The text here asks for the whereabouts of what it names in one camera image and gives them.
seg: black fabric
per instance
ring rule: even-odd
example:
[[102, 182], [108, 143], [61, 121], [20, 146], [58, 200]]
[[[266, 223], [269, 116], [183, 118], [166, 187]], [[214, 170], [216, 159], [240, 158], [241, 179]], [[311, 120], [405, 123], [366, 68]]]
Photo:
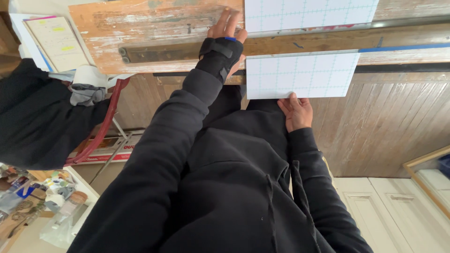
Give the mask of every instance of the black fabric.
[[72, 93], [32, 59], [0, 80], [0, 162], [30, 170], [61, 169], [69, 154], [103, 122], [109, 99], [72, 106]]
[[68, 253], [372, 252], [312, 130], [288, 134], [276, 100], [252, 100], [243, 111], [240, 88], [221, 87], [207, 72], [189, 74]]
[[244, 46], [239, 41], [227, 40], [225, 37], [206, 38], [200, 50], [200, 58], [203, 58], [195, 68], [213, 75], [224, 84], [231, 67], [239, 61], [243, 50]]

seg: yellow highlight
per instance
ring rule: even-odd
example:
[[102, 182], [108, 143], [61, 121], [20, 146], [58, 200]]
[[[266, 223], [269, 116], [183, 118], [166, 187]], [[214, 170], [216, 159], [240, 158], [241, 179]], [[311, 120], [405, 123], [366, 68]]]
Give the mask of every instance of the yellow highlight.
[[72, 50], [74, 48], [75, 48], [74, 46], [65, 46], [65, 47], [61, 48], [61, 50], [62, 51], [69, 51], [69, 50]]
[[66, 30], [64, 27], [55, 27], [55, 28], [53, 28], [53, 31], [55, 31], [55, 32], [62, 32], [64, 30]]

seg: wooden floor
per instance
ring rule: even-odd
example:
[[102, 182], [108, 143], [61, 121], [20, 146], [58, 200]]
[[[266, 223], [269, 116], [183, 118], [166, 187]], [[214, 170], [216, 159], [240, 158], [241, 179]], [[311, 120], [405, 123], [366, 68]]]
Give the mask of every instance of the wooden floor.
[[[146, 127], [180, 88], [133, 76], [116, 119], [123, 128]], [[336, 177], [408, 177], [402, 163], [450, 145], [450, 72], [355, 74], [346, 97], [311, 103], [314, 135]]]

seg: hand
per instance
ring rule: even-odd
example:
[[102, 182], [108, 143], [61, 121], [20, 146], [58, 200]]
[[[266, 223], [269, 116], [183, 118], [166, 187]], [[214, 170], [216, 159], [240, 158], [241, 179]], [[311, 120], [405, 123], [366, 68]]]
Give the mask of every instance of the hand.
[[[239, 11], [234, 11], [231, 13], [231, 9], [229, 7], [226, 7], [224, 11], [222, 12], [222, 15], [219, 18], [219, 21], [217, 21], [217, 24], [213, 25], [208, 30], [208, 38], [220, 38], [220, 37], [233, 37], [234, 38], [234, 32], [236, 31], [236, 26], [240, 20], [242, 20], [242, 13]], [[245, 39], [247, 39], [247, 31], [245, 29], [239, 30], [239, 32], [236, 35], [236, 40], [240, 41], [242, 44], [244, 44]], [[241, 57], [239, 58], [239, 61], [233, 65], [231, 68], [227, 79], [234, 74], [238, 69], [241, 62], [245, 60], [245, 55], [241, 54]]]
[[278, 106], [286, 116], [286, 129], [288, 132], [311, 127], [312, 106], [309, 99], [297, 99], [297, 94], [291, 93], [288, 99], [279, 99]]

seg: grid paper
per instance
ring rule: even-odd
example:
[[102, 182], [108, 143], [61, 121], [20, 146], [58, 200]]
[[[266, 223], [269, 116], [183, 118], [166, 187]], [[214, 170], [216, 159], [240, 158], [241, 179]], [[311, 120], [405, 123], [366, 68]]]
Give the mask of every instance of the grid paper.
[[378, 0], [245, 0], [248, 32], [369, 23]]
[[359, 53], [247, 59], [247, 98], [343, 97]]

